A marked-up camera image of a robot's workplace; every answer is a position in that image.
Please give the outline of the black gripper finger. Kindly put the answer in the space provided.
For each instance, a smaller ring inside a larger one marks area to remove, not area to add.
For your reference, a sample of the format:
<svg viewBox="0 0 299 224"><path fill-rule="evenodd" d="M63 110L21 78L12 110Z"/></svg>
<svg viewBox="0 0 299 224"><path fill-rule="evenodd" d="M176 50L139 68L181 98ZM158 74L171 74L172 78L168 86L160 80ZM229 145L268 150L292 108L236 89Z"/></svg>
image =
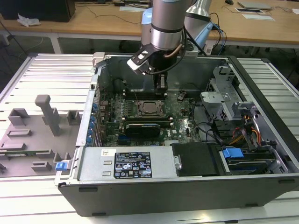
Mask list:
<svg viewBox="0 0 299 224"><path fill-rule="evenodd" d="M168 90L167 74L161 75L161 92L164 95Z"/></svg>
<svg viewBox="0 0 299 224"><path fill-rule="evenodd" d="M157 74L157 75L154 75L154 87L155 87L155 93L157 95L160 95L160 79L161 79L161 76L160 74Z"/></svg>

